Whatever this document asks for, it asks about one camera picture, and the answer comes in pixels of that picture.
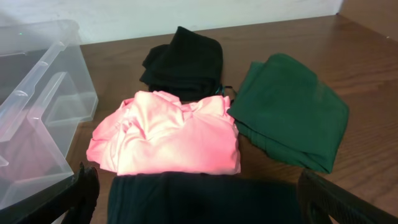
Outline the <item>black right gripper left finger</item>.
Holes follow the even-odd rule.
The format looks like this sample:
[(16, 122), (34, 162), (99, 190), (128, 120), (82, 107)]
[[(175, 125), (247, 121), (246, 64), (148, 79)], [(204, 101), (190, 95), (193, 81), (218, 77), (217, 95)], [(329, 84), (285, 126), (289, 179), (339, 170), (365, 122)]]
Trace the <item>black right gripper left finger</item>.
[(97, 205), (100, 182), (95, 167), (79, 171), (1, 210), (1, 224), (89, 223)]

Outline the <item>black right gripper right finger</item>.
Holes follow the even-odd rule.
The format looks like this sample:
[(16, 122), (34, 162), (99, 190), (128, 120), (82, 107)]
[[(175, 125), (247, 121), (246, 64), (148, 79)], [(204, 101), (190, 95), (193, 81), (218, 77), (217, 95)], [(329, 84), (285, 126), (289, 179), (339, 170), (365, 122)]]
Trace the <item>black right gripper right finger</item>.
[(397, 217), (367, 203), (310, 170), (297, 183), (303, 221), (309, 224), (397, 224)]

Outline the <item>dark teal garment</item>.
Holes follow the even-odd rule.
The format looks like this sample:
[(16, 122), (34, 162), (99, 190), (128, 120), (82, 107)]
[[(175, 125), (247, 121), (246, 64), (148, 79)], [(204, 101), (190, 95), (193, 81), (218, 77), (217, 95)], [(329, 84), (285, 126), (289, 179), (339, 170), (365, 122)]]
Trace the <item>dark teal garment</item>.
[(302, 223), (296, 188), (231, 175), (164, 172), (118, 176), (108, 223)]

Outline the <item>green garment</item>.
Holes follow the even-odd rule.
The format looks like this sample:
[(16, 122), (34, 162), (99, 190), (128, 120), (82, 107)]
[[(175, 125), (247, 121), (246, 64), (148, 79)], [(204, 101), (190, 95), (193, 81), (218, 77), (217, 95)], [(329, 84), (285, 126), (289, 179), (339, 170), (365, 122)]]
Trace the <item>green garment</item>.
[(274, 54), (250, 64), (228, 114), (271, 159), (329, 174), (349, 107), (305, 65)]

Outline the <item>pink shirt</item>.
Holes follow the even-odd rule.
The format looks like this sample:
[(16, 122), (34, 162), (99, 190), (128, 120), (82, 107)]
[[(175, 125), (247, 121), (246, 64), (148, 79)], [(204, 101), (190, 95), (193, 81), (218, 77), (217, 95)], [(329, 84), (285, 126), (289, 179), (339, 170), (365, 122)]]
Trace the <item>pink shirt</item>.
[(227, 113), (230, 104), (222, 95), (183, 104), (164, 91), (138, 91), (93, 131), (87, 159), (117, 175), (238, 174), (238, 130)]

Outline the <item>black garment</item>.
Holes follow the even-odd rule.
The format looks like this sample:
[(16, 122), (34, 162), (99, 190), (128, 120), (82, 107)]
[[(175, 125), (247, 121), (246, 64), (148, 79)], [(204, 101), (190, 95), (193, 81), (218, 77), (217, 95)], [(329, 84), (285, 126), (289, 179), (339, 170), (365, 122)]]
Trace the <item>black garment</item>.
[(222, 91), (220, 43), (181, 26), (169, 44), (150, 49), (142, 66), (140, 81), (149, 91), (166, 91), (181, 101), (198, 101)]

